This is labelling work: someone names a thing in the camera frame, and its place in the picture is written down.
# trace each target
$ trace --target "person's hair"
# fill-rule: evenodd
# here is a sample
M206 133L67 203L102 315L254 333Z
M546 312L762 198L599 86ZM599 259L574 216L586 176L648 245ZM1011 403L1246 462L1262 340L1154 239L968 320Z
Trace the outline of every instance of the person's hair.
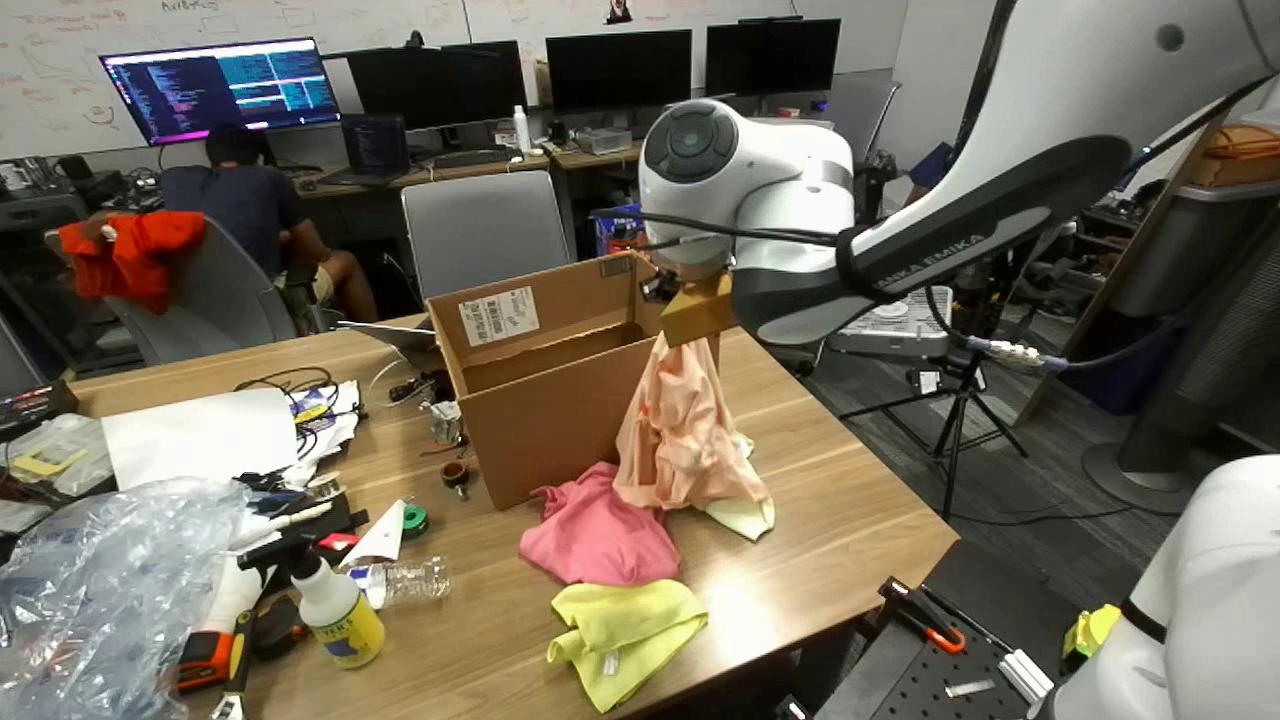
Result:
M261 158L267 158L267 138L266 138L266 133L226 123L226 129L208 133L206 155L208 155L208 163L226 163L226 158L261 163Z

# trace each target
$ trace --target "computer monitor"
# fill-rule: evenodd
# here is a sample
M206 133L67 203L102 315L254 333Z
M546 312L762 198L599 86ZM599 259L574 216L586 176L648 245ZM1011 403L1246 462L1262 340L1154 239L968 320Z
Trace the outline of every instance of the computer monitor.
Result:
M550 64L560 111L688 101L688 30L553 34Z
M194 145L226 123L266 133L340 118L310 34L118 50L102 64L151 149Z
M382 48L348 56L363 111L406 115L406 129L480 123L525 103L522 48Z
M756 20L709 29L709 96L831 86L839 20Z
M414 166L399 115L346 115L348 166L359 180L391 180Z

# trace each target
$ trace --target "person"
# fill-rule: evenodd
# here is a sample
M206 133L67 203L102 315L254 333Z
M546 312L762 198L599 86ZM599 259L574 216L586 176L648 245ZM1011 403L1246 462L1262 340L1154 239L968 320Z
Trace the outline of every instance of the person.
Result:
M159 173L163 206L213 216L277 281L305 274L322 304L348 320L378 320L371 285L352 252L325 245L294 180L266 163L261 133L226 123L206 138L208 166Z

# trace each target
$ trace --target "pink fabric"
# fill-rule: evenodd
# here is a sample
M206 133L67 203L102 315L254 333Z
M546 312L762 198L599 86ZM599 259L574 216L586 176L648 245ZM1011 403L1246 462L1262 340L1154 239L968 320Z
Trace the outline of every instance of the pink fabric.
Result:
M546 520L522 536L522 554L566 583L651 583L681 567L669 527L611 493L611 462L546 488Z
M726 494L767 500L743 448L734 441L712 342L651 342L640 389L615 433L611 488L635 508L693 508Z

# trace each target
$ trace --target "wooden table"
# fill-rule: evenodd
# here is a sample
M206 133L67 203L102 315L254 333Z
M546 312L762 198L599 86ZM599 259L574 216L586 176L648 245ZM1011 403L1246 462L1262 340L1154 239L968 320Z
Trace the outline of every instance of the wooden table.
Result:
M442 183L442 180L459 180L459 176L500 176L500 173L546 173L553 166L550 155L522 155L522 158L503 158L503 163L452 163L452 166L414 166L406 176L391 176L386 183L359 183L352 180L348 166L330 166L322 176L305 176L298 180L305 198L337 198L337 194L368 194L368 192L399 192L414 183Z
M586 173L586 166L607 166L607 163L635 163L640 158L640 145L628 149L607 149L607 152L581 152L574 145L550 145L550 155L560 173Z
M391 347L330 333L288 342L163 365L77 385L90 411L126 411L163 399L226 390L249 377L298 365L325 365L348 378L371 378ZM756 469L776 494L776 530L762 542L730 527L676 511L669 520L684 554L684 583L712 608L709 628L628 702L651 706L676 690L716 678L747 658L836 628L875 608L886 575L925 578L953 548L942 523L831 411L823 411L762 342L743 333L719 340L726 389L740 433L756 441ZM431 515L431 530L407 554L446 554L452 586L446 598L416 598L386 612L388 649L363 671L337 667L325 649L305 644L249 677L249 712L277 714L598 714L569 667L550 667L546 649L560 628L550 598L556 578L517 554L517 541L538 523L533 508L494 511L485 488L455 500L437 470L452 450L437 450L423 416L388 403L371 389L368 424L337 459L356 508L371 515L396 494Z

